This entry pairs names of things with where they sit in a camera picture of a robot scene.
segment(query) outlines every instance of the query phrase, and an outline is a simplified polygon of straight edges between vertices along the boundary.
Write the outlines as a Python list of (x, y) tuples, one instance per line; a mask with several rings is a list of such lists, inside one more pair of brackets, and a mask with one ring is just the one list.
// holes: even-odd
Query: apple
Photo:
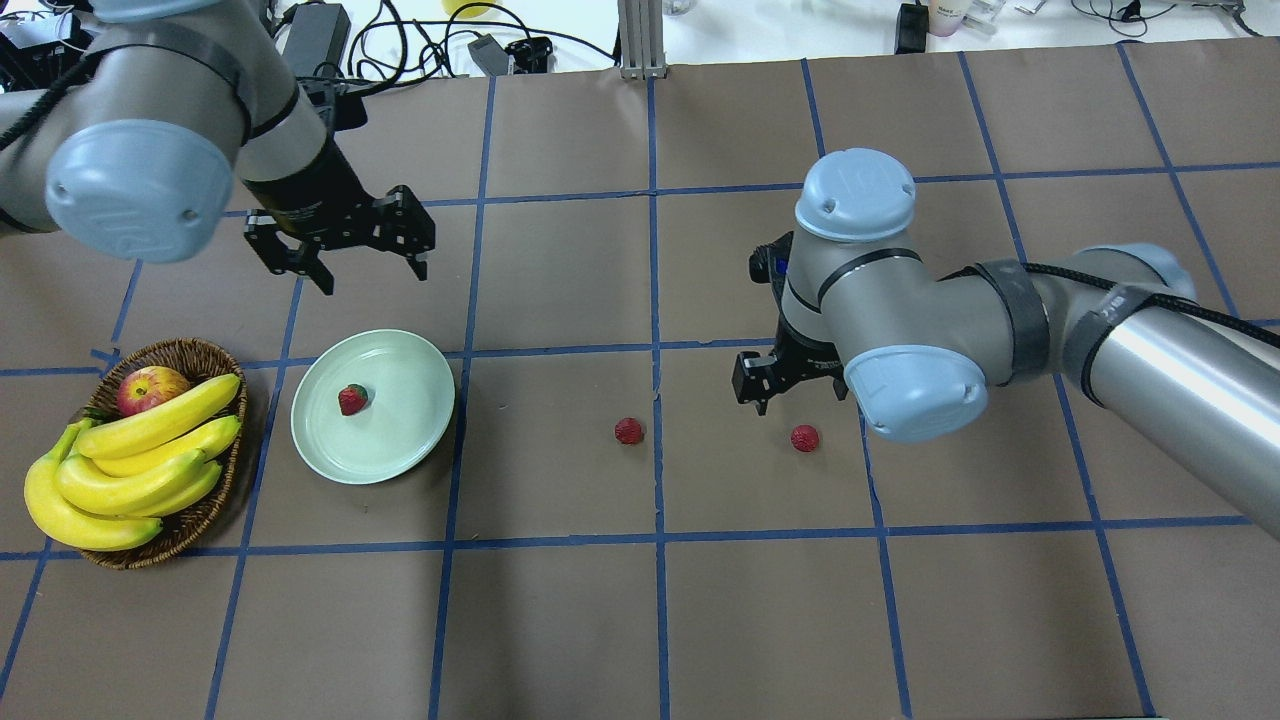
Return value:
[(182, 373), (163, 365), (138, 368), (120, 382), (115, 393), (115, 407), (128, 418), (173, 400), (191, 389), (191, 382)]

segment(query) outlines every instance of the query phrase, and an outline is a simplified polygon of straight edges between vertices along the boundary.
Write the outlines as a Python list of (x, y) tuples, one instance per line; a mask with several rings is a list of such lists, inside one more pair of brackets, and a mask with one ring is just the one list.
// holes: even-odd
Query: red strawberry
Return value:
[(639, 445), (644, 439), (644, 425), (635, 418), (623, 418), (613, 425), (613, 437), (622, 445)]
[(818, 429), (813, 425), (797, 425), (791, 430), (791, 447), (800, 452), (818, 450)]
[(355, 415), (369, 405), (369, 392), (355, 383), (338, 391), (338, 407), (343, 415)]

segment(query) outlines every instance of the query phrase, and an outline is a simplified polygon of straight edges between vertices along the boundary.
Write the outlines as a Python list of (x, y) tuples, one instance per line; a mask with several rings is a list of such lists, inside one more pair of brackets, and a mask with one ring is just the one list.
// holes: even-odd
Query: bunch of bananas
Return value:
[(210, 378), (137, 415), (99, 425), (83, 419), (27, 470), (24, 497), (36, 525), (81, 550), (138, 547), (160, 518), (209, 495), (221, 465), (210, 460), (239, 433), (234, 415), (210, 418), (239, 389), (236, 374)]

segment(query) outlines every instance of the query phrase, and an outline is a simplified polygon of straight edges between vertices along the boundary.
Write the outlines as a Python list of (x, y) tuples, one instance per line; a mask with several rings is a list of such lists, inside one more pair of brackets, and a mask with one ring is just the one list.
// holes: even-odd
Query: brown basket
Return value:
[(146, 568), (156, 562), (164, 562), (191, 547), (212, 525), (214, 519), (227, 506), (233, 496), (236, 484), (236, 464), (241, 456), (241, 442), (244, 438), (244, 411), (248, 407), (248, 388), (244, 382), (244, 372), (241, 370), (236, 359), (221, 347), (201, 338), (175, 338), (148, 345), (142, 350), (129, 355), (120, 361), (106, 378), (97, 386), (93, 397), (90, 398), (88, 407), (106, 415), (108, 420), (115, 420), (120, 414), (115, 409), (115, 393), (124, 380), (124, 377), (147, 365), (164, 365), (183, 374), (191, 384), (197, 384), (216, 375), (236, 373), (241, 379), (239, 391), (236, 397), (218, 411), (215, 418), (234, 414), (241, 420), (241, 432), (236, 441), (221, 455), (218, 461), (223, 464), (223, 477), (214, 489), (195, 505), (174, 512), (161, 519), (160, 534), (151, 542), (131, 550), (113, 552), (99, 552), (82, 550), (81, 555), (97, 565), (114, 570), (132, 570)]

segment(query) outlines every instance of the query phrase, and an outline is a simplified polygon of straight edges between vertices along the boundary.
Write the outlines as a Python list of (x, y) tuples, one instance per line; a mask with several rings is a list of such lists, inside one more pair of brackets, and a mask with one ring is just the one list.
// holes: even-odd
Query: banana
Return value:
[(133, 514), (148, 518), (164, 518), (165, 515), (173, 515), (179, 510), (184, 510), (195, 505), (197, 500), (209, 495), (209, 491), (214, 489), (214, 486), (218, 484), (218, 478), (221, 475), (223, 466), (210, 460), (200, 466), (200, 474), (196, 475), (196, 479), (187, 487), (178, 491), (177, 495), (170, 496), (163, 502), (136, 510)]
[(138, 473), (145, 473), (165, 460), (175, 455), (182, 455), (188, 450), (204, 450), (205, 456), (218, 457), (224, 450), (230, 447), (232, 442), (236, 439), (236, 433), (239, 432), (239, 418), (236, 415), (227, 415), (224, 418), (218, 418), (216, 420), (210, 420), (189, 433), (161, 445), (160, 447), (152, 447), (151, 450), (137, 455), (129, 455), (128, 457), (118, 457), (114, 460), (109, 457), (100, 457), (95, 459), (93, 464), (108, 475), (125, 478), (129, 475), (137, 475)]
[(210, 378), (168, 402), (81, 433), (74, 450), (95, 460), (128, 457), (184, 434), (236, 397), (234, 373)]
[(177, 457), (128, 478), (113, 478), (83, 455), (72, 452), (58, 466), (54, 482), (68, 502), (99, 515), (137, 515), (137, 510), (169, 500), (200, 474), (204, 450)]
[(81, 550), (114, 551), (146, 544), (160, 534), (155, 518), (100, 518), (82, 511), (58, 492), (54, 478), (79, 432), (90, 420), (68, 425), (52, 450), (27, 470), (23, 496), (36, 527), (55, 541)]

